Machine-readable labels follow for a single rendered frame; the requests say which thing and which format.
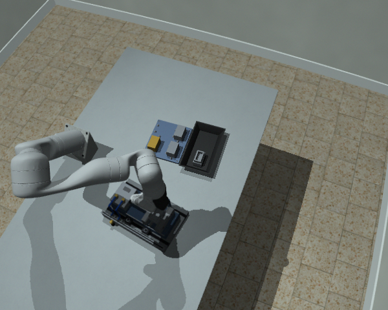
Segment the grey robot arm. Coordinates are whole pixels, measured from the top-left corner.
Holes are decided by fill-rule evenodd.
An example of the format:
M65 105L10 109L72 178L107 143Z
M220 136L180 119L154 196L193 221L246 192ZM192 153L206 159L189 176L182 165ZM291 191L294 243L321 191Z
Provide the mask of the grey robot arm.
M14 196L38 198L90 185L125 181L129 178L130 166L135 167L143 190L155 193L162 188L162 171L151 149L139 149L123 156L97 158L62 180L50 181L49 161L81 150L84 144L85 138L80 131L66 130L64 133L16 145L16 156L10 164Z

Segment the yellow rectangular block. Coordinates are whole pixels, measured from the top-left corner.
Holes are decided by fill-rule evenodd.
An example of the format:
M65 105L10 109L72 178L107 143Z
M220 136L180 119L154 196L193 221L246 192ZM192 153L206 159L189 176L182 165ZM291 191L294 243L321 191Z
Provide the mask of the yellow rectangular block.
M151 149L154 152L156 152L159 145L160 145L160 137L152 135L151 139L149 140L149 143L147 145L147 148Z

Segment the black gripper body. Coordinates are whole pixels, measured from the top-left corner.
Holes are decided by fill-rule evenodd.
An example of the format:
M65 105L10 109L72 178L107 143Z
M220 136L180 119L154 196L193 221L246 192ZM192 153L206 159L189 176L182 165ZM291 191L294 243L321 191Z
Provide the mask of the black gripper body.
M130 200L135 205L149 212L154 212L156 208L163 211L169 203L169 198L167 197L167 192L166 192L166 184L163 181L162 188L155 193L148 193L145 190L143 190L143 193L133 194L130 197Z

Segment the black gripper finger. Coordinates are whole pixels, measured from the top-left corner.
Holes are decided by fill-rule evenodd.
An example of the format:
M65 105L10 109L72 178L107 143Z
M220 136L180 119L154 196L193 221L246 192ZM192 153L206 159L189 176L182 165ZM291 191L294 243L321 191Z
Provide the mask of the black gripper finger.
M161 218L161 219L163 219L164 216L166 215L164 211L165 211L165 209L164 209L163 211L161 210L161 211L159 212L160 218Z

